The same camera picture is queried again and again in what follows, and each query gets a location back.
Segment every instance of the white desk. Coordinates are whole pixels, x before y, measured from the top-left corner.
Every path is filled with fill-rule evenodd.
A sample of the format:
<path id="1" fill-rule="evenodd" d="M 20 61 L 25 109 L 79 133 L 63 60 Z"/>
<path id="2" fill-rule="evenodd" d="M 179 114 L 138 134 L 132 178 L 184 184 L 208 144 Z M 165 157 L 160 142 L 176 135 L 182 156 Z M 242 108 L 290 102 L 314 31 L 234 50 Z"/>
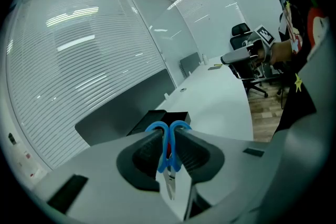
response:
<path id="1" fill-rule="evenodd" d="M 240 140 L 253 140 L 252 119 L 243 83 L 227 66 L 208 70 L 220 58 L 200 65 L 156 109 L 189 112 L 193 130 Z"/>

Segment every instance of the black shirt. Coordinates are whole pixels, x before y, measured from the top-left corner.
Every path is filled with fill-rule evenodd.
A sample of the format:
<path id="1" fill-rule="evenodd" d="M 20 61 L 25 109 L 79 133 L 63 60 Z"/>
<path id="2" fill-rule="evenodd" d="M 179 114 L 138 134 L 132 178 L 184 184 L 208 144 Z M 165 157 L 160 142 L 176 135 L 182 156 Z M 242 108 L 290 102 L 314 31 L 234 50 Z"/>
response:
<path id="1" fill-rule="evenodd" d="M 329 20 L 317 0 L 280 0 L 292 47 L 291 87 L 277 131 L 289 128 L 299 118 L 315 112 L 313 102 L 298 76 L 323 39 Z"/>

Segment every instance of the office chair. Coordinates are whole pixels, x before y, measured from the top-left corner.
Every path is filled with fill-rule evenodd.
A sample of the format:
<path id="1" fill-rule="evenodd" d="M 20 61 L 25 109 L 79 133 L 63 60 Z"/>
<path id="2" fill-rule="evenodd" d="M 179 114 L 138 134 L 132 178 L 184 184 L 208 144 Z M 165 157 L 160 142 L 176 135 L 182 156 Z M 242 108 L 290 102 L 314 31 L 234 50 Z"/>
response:
<path id="1" fill-rule="evenodd" d="M 239 24 L 232 28 L 232 38 L 230 39 L 230 44 L 234 50 L 239 49 L 243 46 L 243 42 L 249 38 L 251 35 L 250 28 L 245 24 Z M 242 80 L 243 85 L 246 90 L 246 94 L 248 94 L 250 89 L 255 89 L 256 91 L 262 92 L 265 98 L 268 97 L 268 93 L 263 89 L 256 86 L 263 81 L 269 81 L 273 78 L 260 78 L 256 79 L 258 73 L 262 73 L 260 69 L 254 70 L 248 63 L 238 62 L 230 65 L 232 72 L 235 76 Z"/>

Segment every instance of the wooden floor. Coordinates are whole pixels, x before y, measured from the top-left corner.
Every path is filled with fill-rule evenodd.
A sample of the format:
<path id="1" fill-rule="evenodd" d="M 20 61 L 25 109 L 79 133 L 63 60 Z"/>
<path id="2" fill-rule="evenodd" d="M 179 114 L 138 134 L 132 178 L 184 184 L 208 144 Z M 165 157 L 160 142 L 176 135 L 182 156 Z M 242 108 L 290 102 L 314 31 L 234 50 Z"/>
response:
<path id="1" fill-rule="evenodd" d="M 281 95 L 277 96 L 280 84 L 274 82 L 270 85 L 264 82 L 262 86 L 256 86 L 264 89 L 268 93 L 268 97 L 265 98 L 263 93 L 254 89 L 250 89 L 247 95 L 252 115 L 254 141 L 269 142 L 282 115 Z M 286 103 L 287 93 L 288 91 L 285 89 L 282 107 Z"/>

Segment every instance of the person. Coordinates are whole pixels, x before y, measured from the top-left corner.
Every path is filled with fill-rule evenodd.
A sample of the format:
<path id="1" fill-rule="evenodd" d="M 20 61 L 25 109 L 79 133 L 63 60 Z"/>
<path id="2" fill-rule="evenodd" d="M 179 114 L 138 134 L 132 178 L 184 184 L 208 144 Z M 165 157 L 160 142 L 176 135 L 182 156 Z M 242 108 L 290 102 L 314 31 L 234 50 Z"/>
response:
<path id="1" fill-rule="evenodd" d="M 316 111 L 310 95 L 298 73 L 314 53 L 329 28 L 329 19 L 318 0 L 280 0 L 290 39 L 274 43 L 270 64 L 290 62 L 290 90 L 280 123 L 275 131 L 288 129 L 305 115 Z M 259 51 L 260 59 L 264 58 Z"/>

